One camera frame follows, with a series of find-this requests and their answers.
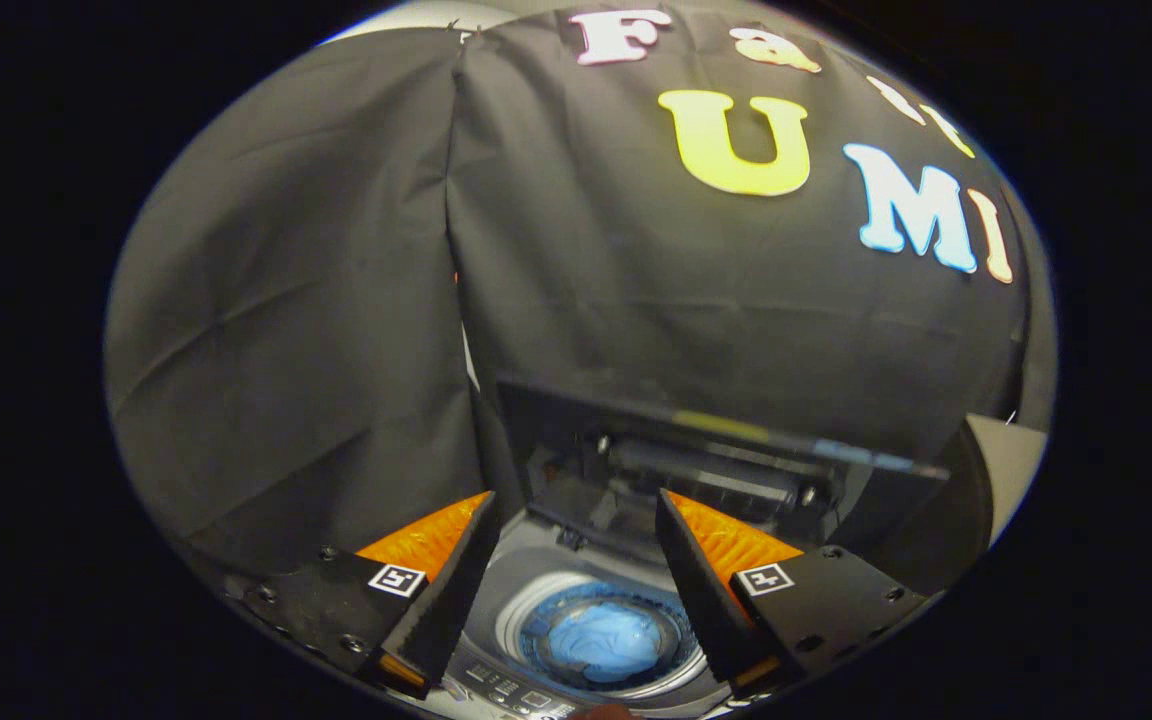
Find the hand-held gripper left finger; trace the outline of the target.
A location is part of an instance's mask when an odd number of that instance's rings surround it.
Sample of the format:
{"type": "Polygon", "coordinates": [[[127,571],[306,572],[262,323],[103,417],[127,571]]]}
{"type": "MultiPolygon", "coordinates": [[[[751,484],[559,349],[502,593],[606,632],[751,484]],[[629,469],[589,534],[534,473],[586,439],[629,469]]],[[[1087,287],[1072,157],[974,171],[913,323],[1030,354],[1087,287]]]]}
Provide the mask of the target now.
{"type": "Polygon", "coordinates": [[[493,491],[356,491],[262,520],[227,559],[238,606],[312,664],[411,700],[442,683],[499,539],[493,491]]]}

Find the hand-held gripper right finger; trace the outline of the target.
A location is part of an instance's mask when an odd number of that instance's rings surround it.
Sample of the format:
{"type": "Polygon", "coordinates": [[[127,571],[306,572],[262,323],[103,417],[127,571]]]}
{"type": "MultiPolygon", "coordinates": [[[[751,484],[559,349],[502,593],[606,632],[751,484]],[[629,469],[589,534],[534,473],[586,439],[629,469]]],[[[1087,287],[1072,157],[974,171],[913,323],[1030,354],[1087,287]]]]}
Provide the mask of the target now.
{"type": "Polygon", "coordinates": [[[823,679],[931,602],[833,544],[796,548],[670,488],[655,505],[679,600],[710,673],[736,700],[823,679]]]}

